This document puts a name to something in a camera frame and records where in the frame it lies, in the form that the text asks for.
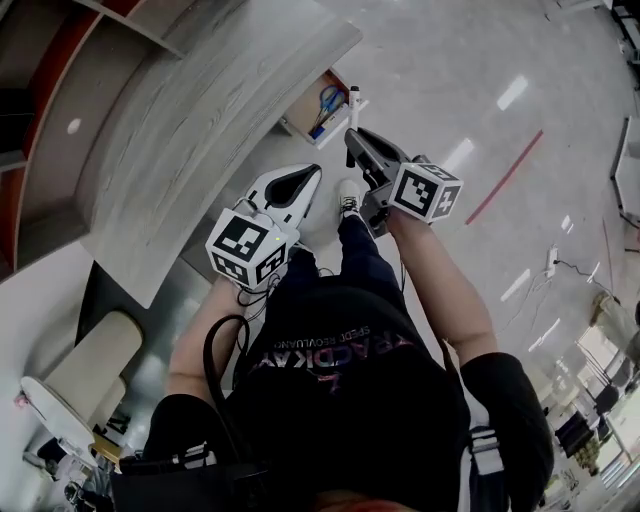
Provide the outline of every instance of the hand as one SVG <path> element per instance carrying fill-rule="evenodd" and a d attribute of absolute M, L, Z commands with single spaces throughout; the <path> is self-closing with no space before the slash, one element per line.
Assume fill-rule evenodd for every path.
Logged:
<path fill-rule="evenodd" d="M 429 224 L 393 206 L 390 208 L 387 228 L 394 238 L 415 237 L 431 232 Z"/>

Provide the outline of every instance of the black sleeve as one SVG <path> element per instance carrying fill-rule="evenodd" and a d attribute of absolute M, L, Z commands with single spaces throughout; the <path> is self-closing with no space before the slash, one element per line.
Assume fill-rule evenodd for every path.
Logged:
<path fill-rule="evenodd" d="M 520 361 L 509 354 L 485 354 L 465 364 L 460 373 L 467 389 L 489 411 L 500 442 L 511 510 L 534 510 L 551 477 L 553 447 Z"/>
<path fill-rule="evenodd" d="M 169 395 L 151 417 L 143 457 L 166 460 L 207 441 L 221 462 L 232 456 L 226 440 L 222 421 L 208 403 L 191 395 Z"/>

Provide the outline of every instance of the white sneaker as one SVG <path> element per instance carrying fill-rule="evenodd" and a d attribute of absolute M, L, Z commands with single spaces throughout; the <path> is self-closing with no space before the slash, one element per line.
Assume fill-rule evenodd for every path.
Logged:
<path fill-rule="evenodd" d="M 340 206 L 340 220 L 357 215 L 360 217 L 360 187 L 353 180 L 342 180 L 338 185 L 338 201 Z"/>

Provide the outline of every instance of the power outlet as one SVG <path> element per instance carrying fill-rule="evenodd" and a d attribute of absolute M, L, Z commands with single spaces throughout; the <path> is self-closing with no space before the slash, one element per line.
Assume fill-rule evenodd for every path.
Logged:
<path fill-rule="evenodd" d="M 553 277 L 556 274 L 556 260 L 558 259 L 558 246 L 552 245 L 547 252 L 547 269 L 545 274 L 547 278 Z"/>

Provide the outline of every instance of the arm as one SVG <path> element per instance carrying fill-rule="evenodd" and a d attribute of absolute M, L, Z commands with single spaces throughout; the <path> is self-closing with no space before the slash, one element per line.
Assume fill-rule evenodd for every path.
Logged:
<path fill-rule="evenodd" d="M 483 354 L 497 352 L 486 306 L 433 230 L 397 208 L 391 210 L 389 231 L 433 333 L 455 349 L 461 366 Z"/>
<path fill-rule="evenodd" d="M 211 326 L 227 315 L 241 315 L 244 307 L 238 304 L 238 289 L 224 277 L 213 285 L 187 330 L 180 336 L 171 354 L 167 395 L 192 395 L 213 405 L 202 365 L 204 339 Z M 219 377 L 229 364 L 239 324 L 229 321 L 222 325 L 213 340 L 213 362 Z"/>
<path fill-rule="evenodd" d="M 535 510 L 553 470 L 552 435 L 520 361 L 487 354 L 460 368 L 464 385 L 489 411 L 513 512 Z"/>

